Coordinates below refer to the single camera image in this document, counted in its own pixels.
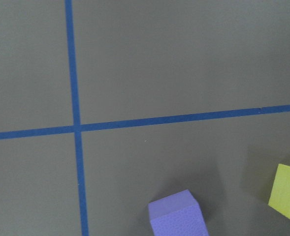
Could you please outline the purple foam block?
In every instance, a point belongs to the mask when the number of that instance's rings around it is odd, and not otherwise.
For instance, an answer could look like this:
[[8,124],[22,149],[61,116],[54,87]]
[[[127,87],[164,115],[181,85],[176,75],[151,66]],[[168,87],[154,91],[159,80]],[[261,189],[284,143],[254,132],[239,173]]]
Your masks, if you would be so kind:
[[209,235],[200,205],[189,190],[149,203],[148,211],[156,236]]

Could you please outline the yellow foam block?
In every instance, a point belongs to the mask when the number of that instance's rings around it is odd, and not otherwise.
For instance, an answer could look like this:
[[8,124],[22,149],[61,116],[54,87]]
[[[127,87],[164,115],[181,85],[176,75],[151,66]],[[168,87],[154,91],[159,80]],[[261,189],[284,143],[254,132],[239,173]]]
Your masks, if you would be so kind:
[[290,219],[290,166],[278,165],[268,205]]

